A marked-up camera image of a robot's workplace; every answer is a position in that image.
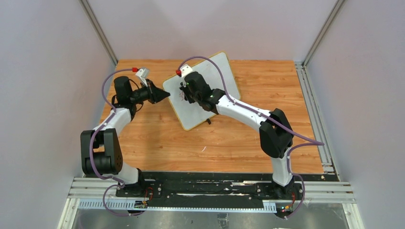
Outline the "yellow framed whiteboard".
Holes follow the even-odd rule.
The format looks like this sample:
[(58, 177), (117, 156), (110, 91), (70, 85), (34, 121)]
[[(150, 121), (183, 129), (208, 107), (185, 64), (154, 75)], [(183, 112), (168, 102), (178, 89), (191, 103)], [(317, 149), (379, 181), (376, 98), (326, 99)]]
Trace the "yellow framed whiteboard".
[[(226, 53), (219, 52), (209, 57), (209, 59), (219, 67), (223, 77), (220, 76), (216, 67), (207, 60), (199, 60), (196, 64), (191, 64), (188, 61), (187, 64), (194, 71), (200, 73), (212, 89), (219, 88), (223, 90), (222, 79), (224, 79), (228, 93), (238, 100), (241, 99), (239, 88)], [(197, 103), (191, 104), (186, 101), (183, 91), (180, 90), (181, 78), (179, 76), (174, 75), (166, 79), (163, 81), (162, 86), (163, 90), (171, 94), (168, 97), (169, 102), (184, 130), (189, 131), (215, 116), (214, 113), (203, 110)]]

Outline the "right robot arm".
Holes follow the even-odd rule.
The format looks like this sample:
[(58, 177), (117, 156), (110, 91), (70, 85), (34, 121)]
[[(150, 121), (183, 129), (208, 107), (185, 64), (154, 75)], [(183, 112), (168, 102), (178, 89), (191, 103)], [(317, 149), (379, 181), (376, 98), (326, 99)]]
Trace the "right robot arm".
[(287, 152), (292, 146), (293, 135), (281, 128), (290, 127), (280, 109), (263, 110), (227, 96), (222, 89), (211, 89), (204, 77), (196, 71), (184, 73), (176, 70), (182, 79), (180, 89), (189, 103), (197, 103), (203, 110), (216, 115), (233, 118), (259, 133), (260, 147), (270, 156), (273, 166), (273, 191), (281, 197), (290, 193), (293, 188), (293, 176), (289, 171), (290, 162)]

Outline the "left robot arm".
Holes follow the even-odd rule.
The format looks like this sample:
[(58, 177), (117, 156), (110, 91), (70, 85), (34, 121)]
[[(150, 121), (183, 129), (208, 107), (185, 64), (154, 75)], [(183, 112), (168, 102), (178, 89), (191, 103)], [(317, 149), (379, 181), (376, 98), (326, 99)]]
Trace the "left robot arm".
[(116, 94), (112, 97), (110, 114), (92, 130), (80, 135), (82, 171), (100, 179), (113, 179), (120, 188), (141, 194), (147, 189), (142, 171), (124, 162), (118, 136), (135, 117), (137, 105), (145, 101), (156, 104), (170, 96), (146, 79), (137, 89), (132, 89), (131, 79), (120, 76), (114, 80)]

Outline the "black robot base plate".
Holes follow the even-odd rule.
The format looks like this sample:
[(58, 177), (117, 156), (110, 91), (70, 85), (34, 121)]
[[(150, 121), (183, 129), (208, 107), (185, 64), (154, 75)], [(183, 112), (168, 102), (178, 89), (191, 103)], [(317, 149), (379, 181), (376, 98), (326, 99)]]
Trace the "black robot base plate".
[(278, 210), (290, 210), (305, 196), (293, 178), (290, 193), (275, 196), (271, 173), (143, 172), (147, 189), (139, 194), (118, 188), (117, 197), (145, 200), (150, 207), (200, 209), (263, 208), (264, 201), (280, 201)]

